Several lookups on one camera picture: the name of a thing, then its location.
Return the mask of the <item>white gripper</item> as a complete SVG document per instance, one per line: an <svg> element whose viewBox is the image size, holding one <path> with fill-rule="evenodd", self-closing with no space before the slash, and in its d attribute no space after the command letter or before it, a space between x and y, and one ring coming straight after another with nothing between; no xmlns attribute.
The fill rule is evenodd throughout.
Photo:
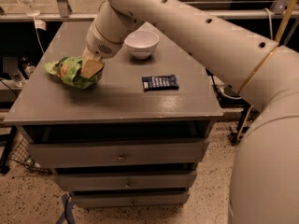
<svg viewBox="0 0 299 224"><path fill-rule="evenodd" d="M101 72L105 66L102 59L114 57L125 38L142 24L143 21L124 15L104 2L86 35L80 75L91 78Z"/></svg>

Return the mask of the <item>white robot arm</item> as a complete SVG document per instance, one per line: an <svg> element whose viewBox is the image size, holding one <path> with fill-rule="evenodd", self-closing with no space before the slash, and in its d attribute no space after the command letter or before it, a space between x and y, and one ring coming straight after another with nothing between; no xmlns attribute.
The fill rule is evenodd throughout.
<svg viewBox="0 0 299 224"><path fill-rule="evenodd" d="M144 21L260 112L235 155L228 224L299 224L299 53L178 0L106 0L88 51L113 57Z"/></svg>

